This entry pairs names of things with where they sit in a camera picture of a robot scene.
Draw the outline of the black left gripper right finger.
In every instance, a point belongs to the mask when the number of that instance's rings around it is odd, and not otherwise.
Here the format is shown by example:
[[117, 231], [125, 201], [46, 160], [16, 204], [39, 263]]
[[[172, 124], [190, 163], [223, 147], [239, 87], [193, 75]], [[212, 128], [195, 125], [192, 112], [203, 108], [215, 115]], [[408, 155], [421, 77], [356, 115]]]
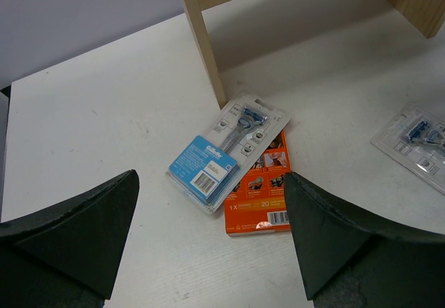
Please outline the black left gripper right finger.
[[383, 218], [295, 172], [284, 177], [284, 198], [315, 307], [444, 306], [444, 235]]

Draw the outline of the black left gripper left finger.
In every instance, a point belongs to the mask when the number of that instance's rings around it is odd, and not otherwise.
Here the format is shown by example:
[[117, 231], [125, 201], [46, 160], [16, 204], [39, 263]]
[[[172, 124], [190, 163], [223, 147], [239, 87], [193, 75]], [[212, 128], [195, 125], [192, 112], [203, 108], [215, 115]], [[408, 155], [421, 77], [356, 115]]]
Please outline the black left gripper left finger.
[[103, 307], [136, 209], [135, 170], [1, 223], [2, 307]]

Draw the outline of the orange Gillette Styler box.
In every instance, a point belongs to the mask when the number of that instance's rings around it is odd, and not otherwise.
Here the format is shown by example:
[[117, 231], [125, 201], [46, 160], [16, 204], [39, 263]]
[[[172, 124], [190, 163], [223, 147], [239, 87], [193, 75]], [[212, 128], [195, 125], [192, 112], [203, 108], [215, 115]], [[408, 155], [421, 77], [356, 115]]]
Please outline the orange Gillette Styler box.
[[289, 231], [284, 176], [290, 171], [286, 137], [281, 131], [226, 198], [226, 234]]

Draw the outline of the clear blister razor pack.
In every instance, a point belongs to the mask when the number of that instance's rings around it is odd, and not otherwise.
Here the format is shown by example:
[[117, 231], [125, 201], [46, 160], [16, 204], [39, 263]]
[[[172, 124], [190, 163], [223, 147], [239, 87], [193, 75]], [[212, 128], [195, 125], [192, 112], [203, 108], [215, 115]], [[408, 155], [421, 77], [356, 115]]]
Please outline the clear blister razor pack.
[[224, 106], [165, 174], [195, 205], [212, 214], [290, 119], [285, 110], [242, 93]]
[[372, 137], [371, 144], [444, 193], [444, 117], [410, 102]]

